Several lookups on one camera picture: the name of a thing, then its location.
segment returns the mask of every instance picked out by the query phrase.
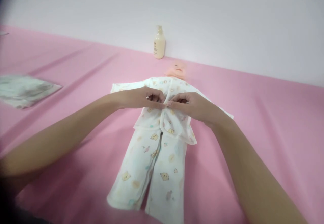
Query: doll face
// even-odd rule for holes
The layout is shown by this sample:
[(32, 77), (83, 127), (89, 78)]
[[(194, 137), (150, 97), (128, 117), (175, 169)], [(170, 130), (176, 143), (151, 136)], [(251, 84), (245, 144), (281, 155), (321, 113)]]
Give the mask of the doll face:
[(181, 61), (175, 61), (166, 73), (167, 76), (174, 76), (179, 79), (185, 78), (185, 64)]
[(184, 69), (185, 65), (180, 61), (175, 62), (174, 65), (171, 67), (171, 70), (174, 72), (176, 77), (183, 77), (185, 75)]

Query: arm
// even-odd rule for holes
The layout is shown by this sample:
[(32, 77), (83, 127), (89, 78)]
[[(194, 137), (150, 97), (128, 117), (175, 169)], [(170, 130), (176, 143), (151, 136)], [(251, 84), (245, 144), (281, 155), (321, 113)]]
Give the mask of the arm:
[(222, 110), (197, 93), (178, 94), (168, 106), (211, 128), (251, 224), (307, 223), (236, 123)]
[(106, 117), (122, 108), (162, 109), (161, 91), (144, 87), (112, 93), (45, 128), (4, 156), (0, 165), (3, 178), (19, 178), (35, 173), (78, 146)]

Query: white wall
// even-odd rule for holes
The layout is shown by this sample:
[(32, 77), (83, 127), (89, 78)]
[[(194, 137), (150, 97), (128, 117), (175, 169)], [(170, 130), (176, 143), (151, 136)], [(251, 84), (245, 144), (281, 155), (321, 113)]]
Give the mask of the white wall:
[(2, 23), (324, 86), (324, 0), (4, 0)]

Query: white towel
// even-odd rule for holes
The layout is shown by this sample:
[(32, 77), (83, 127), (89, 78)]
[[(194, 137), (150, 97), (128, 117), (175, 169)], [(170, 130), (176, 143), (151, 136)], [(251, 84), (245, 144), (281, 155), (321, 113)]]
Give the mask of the white towel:
[(0, 100), (17, 108), (31, 107), (62, 86), (26, 75), (0, 76)]

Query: pink surface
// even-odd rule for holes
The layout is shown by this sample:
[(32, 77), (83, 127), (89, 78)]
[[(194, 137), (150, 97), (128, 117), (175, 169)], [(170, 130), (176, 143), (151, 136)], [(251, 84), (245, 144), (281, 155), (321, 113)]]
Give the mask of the pink surface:
[[(1, 147), (31, 135), (109, 93), (112, 83), (162, 76), (173, 59), (12, 27), (0, 37), (1, 74), (23, 73), (64, 86), (33, 108), (0, 105)], [(324, 222), (324, 88), (189, 63), (188, 83), (233, 114), (262, 160), (310, 223)], [(78, 150), (19, 195), (53, 223), (158, 223), (143, 211), (112, 209), (106, 196), (140, 109), (118, 111)], [(185, 223), (244, 223), (212, 132), (192, 121), (198, 144), (186, 157)]]

